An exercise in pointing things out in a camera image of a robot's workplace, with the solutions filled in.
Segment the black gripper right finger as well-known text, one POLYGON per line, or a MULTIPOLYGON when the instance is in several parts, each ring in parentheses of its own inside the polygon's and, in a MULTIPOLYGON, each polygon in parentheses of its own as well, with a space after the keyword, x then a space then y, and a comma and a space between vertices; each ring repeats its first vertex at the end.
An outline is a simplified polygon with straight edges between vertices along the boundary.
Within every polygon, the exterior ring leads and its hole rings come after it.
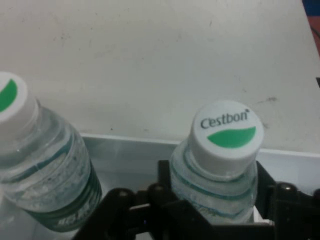
POLYGON ((273 222, 276 240, 318 240, 320 238, 320 190, 306 194, 294 184, 275 181, 257 166, 255 207, 264 220, 273 222))

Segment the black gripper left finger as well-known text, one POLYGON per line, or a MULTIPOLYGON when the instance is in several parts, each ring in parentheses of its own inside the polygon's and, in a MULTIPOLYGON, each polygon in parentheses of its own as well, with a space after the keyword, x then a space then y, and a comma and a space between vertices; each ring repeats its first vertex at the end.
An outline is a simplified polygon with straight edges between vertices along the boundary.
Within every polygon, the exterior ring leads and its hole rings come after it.
POLYGON ((108 192, 75 234, 75 240, 134 240, 149 233, 153 240, 207 240, 211 225, 170 187, 169 161, 157 164, 158 181, 147 190, 127 188, 108 192))

